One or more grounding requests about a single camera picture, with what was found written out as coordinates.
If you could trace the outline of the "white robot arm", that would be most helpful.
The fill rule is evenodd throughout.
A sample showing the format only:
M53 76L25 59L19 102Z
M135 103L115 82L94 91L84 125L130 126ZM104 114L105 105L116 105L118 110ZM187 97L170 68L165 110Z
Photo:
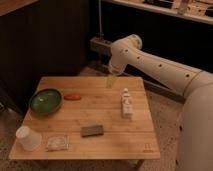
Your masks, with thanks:
M175 171L213 171L213 73L141 50L132 34L110 44L109 72L131 65L185 98Z

